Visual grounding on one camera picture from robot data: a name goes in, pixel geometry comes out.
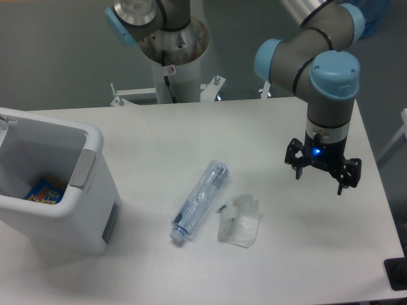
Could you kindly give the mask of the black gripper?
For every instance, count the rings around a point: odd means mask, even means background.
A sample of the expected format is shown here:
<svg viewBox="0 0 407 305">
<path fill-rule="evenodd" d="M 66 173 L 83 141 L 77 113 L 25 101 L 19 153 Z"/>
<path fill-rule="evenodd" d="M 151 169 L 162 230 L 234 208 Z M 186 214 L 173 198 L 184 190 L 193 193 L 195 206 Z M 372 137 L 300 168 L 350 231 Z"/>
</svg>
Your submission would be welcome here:
<svg viewBox="0 0 407 305">
<path fill-rule="evenodd" d="M 362 169 L 361 159 L 344 157 L 347 135 L 348 126 L 339 128 L 309 126 L 304 142 L 297 138 L 290 141 L 284 162 L 291 165 L 296 180 L 301 178 L 303 169 L 307 166 L 330 173 L 337 179 L 337 195 L 341 195 L 343 189 L 357 187 Z"/>
</svg>

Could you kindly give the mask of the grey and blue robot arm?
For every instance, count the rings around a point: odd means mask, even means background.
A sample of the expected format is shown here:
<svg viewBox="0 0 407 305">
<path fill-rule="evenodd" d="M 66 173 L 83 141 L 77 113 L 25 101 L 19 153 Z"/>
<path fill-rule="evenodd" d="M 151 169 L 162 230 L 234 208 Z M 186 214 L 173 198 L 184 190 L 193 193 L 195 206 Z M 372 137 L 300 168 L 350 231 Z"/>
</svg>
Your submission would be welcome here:
<svg viewBox="0 0 407 305">
<path fill-rule="evenodd" d="M 360 65 L 347 52 L 364 31 L 364 17 L 352 4 L 284 1 L 300 26 L 288 42 L 265 41 L 254 57 L 255 73 L 289 90 L 307 104 L 304 141 L 293 139 L 285 162 L 300 177 L 306 166 L 328 172 L 338 187 L 356 187 L 362 162 L 344 156 Z M 208 44 L 205 25 L 191 15 L 189 1 L 115 1 L 104 16 L 125 45 L 138 44 L 152 64 L 157 101 L 201 102 L 200 59 Z"/>
</svg>

